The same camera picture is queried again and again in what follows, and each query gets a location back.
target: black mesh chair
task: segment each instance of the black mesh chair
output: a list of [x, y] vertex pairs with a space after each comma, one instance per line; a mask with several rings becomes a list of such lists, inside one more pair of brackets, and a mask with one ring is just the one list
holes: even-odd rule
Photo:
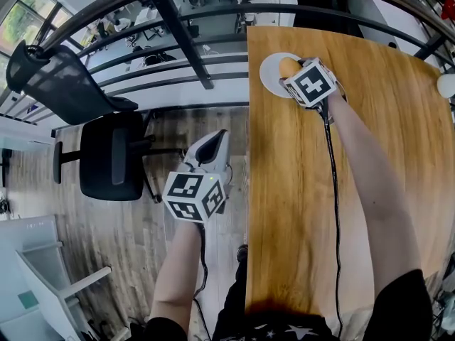
[[53, 175], [61, 183], [61, 166], [79, 159], [80, 189], [99, 200], [131, 201], [142, 196], [144, 182], [155, 202], [142, 157], [179, 153], [181, 148], [151, 149], [154, 136], [145, 136], [151, 112], [145, 121], [137, 104], [106, 95], [71, 49], [61, 45], [43, 53], [21, 42], [6, 69], [11, 90], [25, 92], [71, 125], [84, 124], [80, 150], [63, 153], [63, 143], [54, 149]]

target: chair backrest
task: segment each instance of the chair backrest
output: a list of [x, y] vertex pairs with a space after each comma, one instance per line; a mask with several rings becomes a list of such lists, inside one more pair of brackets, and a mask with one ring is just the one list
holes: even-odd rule
[[34, 54], [34, 49], [24, 41], [15, 49], [6, 69], [10, 89], [24, 91], [71, 125], [126, 111], [104, 94], [69, 47], [61, 45], [44, 54]]

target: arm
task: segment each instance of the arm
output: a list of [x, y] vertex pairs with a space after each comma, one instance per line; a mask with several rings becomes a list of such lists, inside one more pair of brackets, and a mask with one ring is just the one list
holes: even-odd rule
[[151, 307], [151, 318], [168, 318], [186, 333], [198, 277], [199, 254], [198, 228], [192, 222], [181, 221], [159, 271]]
[[420, 269], [417, 238], [405, 192], [379, 143], [339, 93], [329, 96], [328, 109], [365, 213], [378, 296], [401, 275]]

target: wooden tabletop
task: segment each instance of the wooden tabletop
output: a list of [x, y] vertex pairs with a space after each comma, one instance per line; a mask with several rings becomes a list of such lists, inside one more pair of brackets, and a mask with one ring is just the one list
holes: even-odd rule
[[[270, 54], [320, 57], [373, 132], [403, 184], [425, 276], [443, 262], [455, 214], [454, 128], [439, 71], [369, 40], [303, 28], [248, 28], [250, 215], [247, 310], [335, 313], [333, 184], [316, 112], [270, 93]], [[331, 126], [341, 217], [341, 310], [373, 304], [365, 218], [346, 153]]]

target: metal railing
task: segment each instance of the metal railing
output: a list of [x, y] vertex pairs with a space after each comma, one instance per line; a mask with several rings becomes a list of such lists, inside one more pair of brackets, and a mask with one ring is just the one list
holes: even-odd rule
[[[66, 21], [60, 28], [58, 28], [48, 39], [41, 43], [41, 47], [44, 50], [49, 50], [52, 47], [61, 44], [64, 40], [67, 40], [77, 33], [80, 29], [86, 27], [96, 19], [102, 18], [108, 13], [116, 11], [117, 9], [126, 6], [137, 0], [96, 0], [83, 10], [75, 14], [71, 19]], [[422, 42], [398, 29], [392, 28], [385, 24], [378, 23], [362, 16], [356, 16], [345, 11], [338, 11], [334, 9], [323, 9], [315, 6], [304, 6], [304, 5], [289, 5], [289, 4], [237, 4], [237, 5], [222, 5], [222, 6], [204, 6], [196, 8], [188, 13], [180, 14], [174, 4], [173, 0], [152, 0], [157, 8], [160, 18], [156, 18], [153, 21], [147, 21], [131, 28], [125, 29], [118, 33], [113, 33], [107, 38], [93, 43], [91, 46], [83, 49], [79, 52], [79, 57], [82, 58], [90, 53], [99, 50], [115, 41], [126, 38], [136, 33], [141, 33], [150, 28], [157, 28], [165, 25], [168, 31], [173, 35], [175, 43], [169, 43], [166, 45], [156, 45], [152, 48], [140, 50], [138, 52], [129, 53], [121, 57], [115, 58], [111, 61], [102, 63], [97, 67], [90, 70], [90, 73], [95, 74], [97, 72], [106, 70], [114, 67], [121, 63], [129, 62], [136, 58], [146, 57], [151, 54], [162, 53], [167, 50], [173, 50], [180, 48], [186, 57], [186, 60], [180, 60], [178, 62], [169, 62], [162, 65], [151, 66], [143, 70], [128, 72], [117, 77], [100, 82], [101, 87], [112, 85], [124, 80], [130, 80], [132, 78], [141, 77], [145, 75], [153, 75], [158, 72], [164, 72], [167, 70], [177, 70], [179, 68], [192, 67], [195, 75], [188, 77], [179, 77], [169, 80], [160, 80], [150, 82], [142, 85], [136, 85], [120, 90], [110, 92], [109, 94], [124, 94], [128, 92], [145, 90], [152, 87], [160, 87], [165, 85], [173, 85], [184, 82], [195, 82], [200, 81], [204, 88], [207, 90], [213, 88], [213, 80], [224, 80], [239, 77], [247, 77], [247, 72], [232, 72], [232, 73], [219, 73], [209, 74], [206, 66], [216, 65], [222, 63], [239, 63], [247, 60], [246, 55], [236, 55], [232, 57], [206, 57], [200, 56], [197, 46], [209, 43], [226, 43], [226, 42], [239, 42], [246, 41], [247, 36], [245, 33], [227, 34], [223, 36], [206, 36], [203, 38], [192, 38], [188, 32], [188, 28], [184, 24], [184, 21], [189, 21], [196, 18], [204, 18], [209, 16], [222, 16], [227, 14], [244, 14], [244, 13], [295, 13], [296, 15], [305, 14], [312, 18], [320, 20], [332, 21], [336, 19], [346, 23], [354, 23], [359, 26], [365, 26], [368, 28], [381, 31], [386, 34], [390, 34], [396, 38], [405, 40], [419, 48], [418, 52], [415, 53], [415, 57], [425, 60], [430, 55], [436, 56], [442, 66], [445, 69], [445, 65], [455, 68], [453, 60], [449, 56], [445, 56], [438, 51], [445, 42], [455, 44], [455, 32], [450, 29], [444, 22], [437, 16], [435, 16], [429, 9], [420, 4], [416, 0], [383, 0], [390, 3], [397, 8], [400, 8], [407, 13], [413, 15], [418, 21], [431, 27], [436, 33], [430, 37], [428, 42]], [[50, 116], [50, 114], [40, 117], [35, 120], [34, 123]]]

